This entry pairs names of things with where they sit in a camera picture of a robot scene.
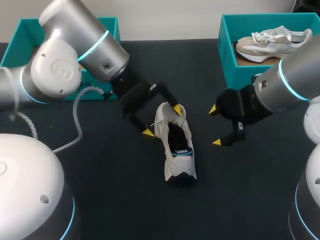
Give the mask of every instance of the shoe box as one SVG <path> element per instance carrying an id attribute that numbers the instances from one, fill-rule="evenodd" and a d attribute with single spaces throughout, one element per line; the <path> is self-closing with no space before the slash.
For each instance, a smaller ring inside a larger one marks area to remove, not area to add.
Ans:
<path id="1" fill-rule="evenodd" d="M 239 58 L 234 43 L 262 32 L 284 26 L 290 31 L 303 32 L 311 29 L 313 36 L 320 33 L 320 18 L 314 12 L 224 14 L 221 18 L 218 50 L 227 88 L 241 89 L 252 84 L 252 76 L 261 74 L 279 63 L 279 58 L 268 58 L 262 63 L 253 63 Z"/>

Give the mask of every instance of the yellow fingertip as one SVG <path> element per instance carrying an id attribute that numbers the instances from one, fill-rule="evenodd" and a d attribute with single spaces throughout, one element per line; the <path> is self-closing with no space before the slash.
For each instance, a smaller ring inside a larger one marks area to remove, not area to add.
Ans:
<path id="1" fill-rule="evenodd" d="M 176 111 L 177 114 L 179 114 L 179 116 L 181 116 L 181 108 L 179 103 L 175 105 L 173 109 Z"/>
<path id="2" fill-rule="evenodd" d="M 215 140 L 212 144 L 221 146 L 221 140 L 220 140 L 220 138 L 219 138 L 218 140 Z"/>
<path id="3" fill-rule="evenodd" d="M 216 105 L 213 105 L 213 107 L 211 108 L 209 114 L 212 114 L 215 110 L 217 110 Z"/>
<path id="4" fill-rule="evenodd" d="M 152 131 L 149 130 L 149 128 L 147 128 L 146 130 L 144 130 L 142 132 L 142 134 L 145 134 L 145 135 L 148 135 L 148 136 L 151 136 L 151 137 L 155 137 L 155 135 L 152 133 Z"/>

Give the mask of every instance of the robot logo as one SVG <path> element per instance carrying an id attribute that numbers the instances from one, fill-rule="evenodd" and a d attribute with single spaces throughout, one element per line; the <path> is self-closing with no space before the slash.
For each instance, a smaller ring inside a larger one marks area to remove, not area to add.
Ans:
<path id="1" fill-rule="evenodd" d="M 64 59 L 58 59 L 51 64 L 51 73 L 62 79 L 63 81 L 69 81 L 73 75 L 74 71 L 70 63 Z"/>

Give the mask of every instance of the shoe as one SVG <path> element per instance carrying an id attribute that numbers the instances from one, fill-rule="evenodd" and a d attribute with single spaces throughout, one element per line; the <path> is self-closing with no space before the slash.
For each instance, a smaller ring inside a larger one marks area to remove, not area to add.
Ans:
<path id="1" fill-rule="evenodd" d="M 312 38 L 312 31 L 290 31 L 284 26 L 252 33 L 234 43 L 240 57 L 254 63 L 277 57 L 284 58 Z"/>
<path id="2" fill-rule="evenodd" d="M 166 156 L 166 182 L 189 182 L 197 179 L 194 147 L 186 120 L 186 110 L 182 105 L 180 110 L 181 116 L 165 102 L 158 107 L 155 115 L 154 133 L 162 140 Z"/>

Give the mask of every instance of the white wall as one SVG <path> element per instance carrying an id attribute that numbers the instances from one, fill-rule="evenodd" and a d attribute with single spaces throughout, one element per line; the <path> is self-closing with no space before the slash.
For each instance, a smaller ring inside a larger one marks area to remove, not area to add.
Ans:
<path id="1" fill-rule="evenodd" d="M 51 0 L 0 0 L 0 43 L 20 18 L 38 18 Z M 216 38 L 222 14 L 290 12 L 295 0 L 83 0 L 97 16 L 117 16 L 122 40 Z"/>

